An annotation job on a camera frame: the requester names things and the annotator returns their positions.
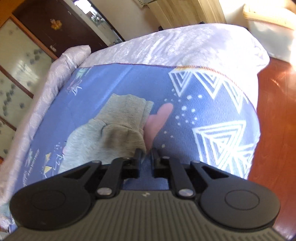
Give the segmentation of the beige curtain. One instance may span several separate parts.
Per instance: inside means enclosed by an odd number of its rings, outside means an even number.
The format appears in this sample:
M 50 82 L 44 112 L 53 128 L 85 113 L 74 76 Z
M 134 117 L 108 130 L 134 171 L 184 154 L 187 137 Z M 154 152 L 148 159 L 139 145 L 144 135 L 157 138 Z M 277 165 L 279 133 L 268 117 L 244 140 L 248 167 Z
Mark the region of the beige curtain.
M 157 0 L 147 4 L 163 29 L 226 23 L 218 0 Z

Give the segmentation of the dark wooden door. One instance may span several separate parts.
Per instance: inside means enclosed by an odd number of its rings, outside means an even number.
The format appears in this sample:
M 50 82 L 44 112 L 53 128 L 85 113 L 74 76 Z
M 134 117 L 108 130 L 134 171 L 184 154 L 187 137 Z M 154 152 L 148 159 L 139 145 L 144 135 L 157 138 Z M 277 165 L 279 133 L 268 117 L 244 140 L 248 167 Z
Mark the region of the dark wooden door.
M 74 46 L 88 45 L 92 52 L 107 48 L 64 1 L 24 1 L 13 15 L 57 57 Z

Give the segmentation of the blue patterned bed sheet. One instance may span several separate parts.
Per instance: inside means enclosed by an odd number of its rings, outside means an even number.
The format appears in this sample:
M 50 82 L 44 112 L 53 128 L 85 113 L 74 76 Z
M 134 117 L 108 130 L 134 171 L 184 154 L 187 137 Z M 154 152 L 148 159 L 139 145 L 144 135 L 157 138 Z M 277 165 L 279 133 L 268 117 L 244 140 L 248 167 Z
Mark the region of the blue patterned bed sheet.
M 107 64 L 77 69 L 59 91 L 30 144 L 16 188 L 58 174 L 69 135 L 96 117 L 113 94 L 154 103 L 144 125 L 146 149 L 248 177 L 259 121 L 233 81 L 206 68 Z

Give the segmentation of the white cushioned furniture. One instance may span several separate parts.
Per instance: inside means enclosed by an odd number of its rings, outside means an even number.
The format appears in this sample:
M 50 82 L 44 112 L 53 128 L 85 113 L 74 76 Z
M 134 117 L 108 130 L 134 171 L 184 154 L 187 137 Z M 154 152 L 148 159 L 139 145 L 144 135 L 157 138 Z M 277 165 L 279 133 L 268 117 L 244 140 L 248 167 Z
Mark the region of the white cushioned furniture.
M 270 57 L 295 65 L 295 11 L 285 6 L 248 3 L 248 29 Z

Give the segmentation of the white lilac quilt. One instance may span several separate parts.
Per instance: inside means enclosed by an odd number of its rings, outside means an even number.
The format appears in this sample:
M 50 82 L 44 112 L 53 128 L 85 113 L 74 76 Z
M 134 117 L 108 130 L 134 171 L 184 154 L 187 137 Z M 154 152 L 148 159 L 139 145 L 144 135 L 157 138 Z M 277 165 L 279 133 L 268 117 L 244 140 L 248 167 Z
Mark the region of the white lilac quilt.
M 267 52 L 250 32 L 226 24 L 163 30 L 97 52 L 88 45 L 69 48 L 53 62 L 42 80 L 1 165 L 1 227 L 14 222 L 9 201 L 21 189 L 16 184 L 30 144 L 51 103 L 77 69 L 107 64 L 206 68 L 233 81 L 256 110 L 257 74 L 268 63 Z

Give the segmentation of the gold door ornament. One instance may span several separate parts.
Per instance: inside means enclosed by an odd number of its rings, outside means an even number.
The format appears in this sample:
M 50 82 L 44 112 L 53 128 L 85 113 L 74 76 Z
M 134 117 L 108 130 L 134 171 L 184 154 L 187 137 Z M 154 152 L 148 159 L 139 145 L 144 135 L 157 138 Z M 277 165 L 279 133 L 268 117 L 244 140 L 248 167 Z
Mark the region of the gold door ornament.
M 62 22 L 60 20 L 51 19 L 51 28 L 53 30 L 60 30 L 62 28 Z

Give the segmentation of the grey sweatpants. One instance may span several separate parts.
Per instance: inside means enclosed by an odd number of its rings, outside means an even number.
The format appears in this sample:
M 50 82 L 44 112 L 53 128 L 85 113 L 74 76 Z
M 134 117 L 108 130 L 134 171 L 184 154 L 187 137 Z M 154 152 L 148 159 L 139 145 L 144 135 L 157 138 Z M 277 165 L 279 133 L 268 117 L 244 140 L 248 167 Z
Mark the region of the grey sweatpants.
M 146 152 L 144 125 L 153 105 L 135 95 L 113 94 L 96 117 L 69 135 L 59 173 L 90 161 L 110 164 L 116 158 L 132 157 L 136 149 Z

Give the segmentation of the frosted glass wardrobe doors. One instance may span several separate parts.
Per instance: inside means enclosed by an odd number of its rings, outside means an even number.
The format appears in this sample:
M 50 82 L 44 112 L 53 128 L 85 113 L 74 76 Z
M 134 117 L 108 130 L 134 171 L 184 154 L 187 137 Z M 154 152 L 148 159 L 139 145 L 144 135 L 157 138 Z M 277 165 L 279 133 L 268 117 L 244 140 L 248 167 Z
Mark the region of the frosted glass wardrobe doors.
M 11 19 L 1 26 L 1 159 L 53 59 Z

